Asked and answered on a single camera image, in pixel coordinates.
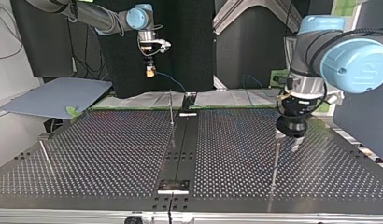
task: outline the work surface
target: work surface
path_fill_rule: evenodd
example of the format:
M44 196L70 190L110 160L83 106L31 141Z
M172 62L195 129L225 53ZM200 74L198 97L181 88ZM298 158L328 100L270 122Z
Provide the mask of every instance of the work surface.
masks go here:
M318 120L284 140L272 109L93 111L0 169L0 208L383 215L383 169ZM162 180L189 194L159 195Z

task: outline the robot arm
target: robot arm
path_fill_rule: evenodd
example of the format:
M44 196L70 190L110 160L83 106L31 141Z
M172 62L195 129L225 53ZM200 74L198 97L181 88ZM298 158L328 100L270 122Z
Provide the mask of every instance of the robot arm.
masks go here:
M287 85L277 101L277 129L287 136L304 137L306 117L329 99L333 87L364 93L383 83L383 36L363 35L383 31L343 33L345 23L333 16L303 19Z
M149 4L136 5L128 11L116 13L92 3L76 0L27 0L31 5L49 13L61 13L70 21L81 21L95 27L99 35L124 35L127 31L137 30L137 43L144 55L147 77L154 77L156 67L153 56L165 53L171 44L157 39L153 9Z

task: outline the black curtain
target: black curtain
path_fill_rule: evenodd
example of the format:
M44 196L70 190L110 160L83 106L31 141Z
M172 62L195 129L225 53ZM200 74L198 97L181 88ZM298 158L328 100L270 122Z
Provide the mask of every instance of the black curtain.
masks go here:
M94 3L116 12L136 4L152 4L155 23L163 25L158 36L172 44L169 51L156 56L157 70L175 78L187 91L213 88L214 0L97 0ZM146 91L170 89L183 91L167 77L145 76L136 36L137 32L132 31L125 37L98 37L117 96L127 98Z

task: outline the vertical metal rod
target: vertical metal rod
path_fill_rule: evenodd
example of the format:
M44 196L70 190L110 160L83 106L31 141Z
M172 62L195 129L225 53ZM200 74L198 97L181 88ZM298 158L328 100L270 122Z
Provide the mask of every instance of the vertical metal rod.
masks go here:
M276 178L277 178L277 169L278 169L278 159L279 159L279 150L281 147L281 143L279 140L277 140L276 144L276 155L274 157L274 167L273 167L273 180L271 182L271 187L275 188L276 187Z
M54 175L54 169L52 168L52 165L51 165L51 158L49 157L49 154L47 153L46 147L44 146L44 142L42 140L40 140L39 144L40 144L40 146L43 149L43 153L44 153L44 156L47 159L47 162L49 163L49 167L51 169L52 175Z
M174 125L174 110L172 108L172 94L169 92L169 111L171 113L171 124Z
M46 147L44 146L43 141L39 141L39 143L40 143L40 146L41 146L42 149L43 149L44 156L46 157L46 159L47 159L48 161L50 161L49 154L47 153L47 150L46 150Z

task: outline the white wall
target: white wall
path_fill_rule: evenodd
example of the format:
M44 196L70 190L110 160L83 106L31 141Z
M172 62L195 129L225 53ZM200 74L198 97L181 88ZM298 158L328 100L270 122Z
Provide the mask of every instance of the white wall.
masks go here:
M9 0L0 0L0 5L11 8ZM0 13L10 28L13 28L11 18L3 11ZM16 52L19 47L20 43L0 21L0 57ZM0 100L37 86L39 86L39 80L33 77L24 49L14 57L0 60Z
M11 9L9 0L0 0L0 5ZM14 28L11 18L3 11L0 14L10 28ZM0 57L16 52L19 47L20 42L0 21ZM0 106L38 86L39 80L33 77L24 49L14 57L0 60ZM44 132L44 120L0 112L0 166L36 142L37 137Z

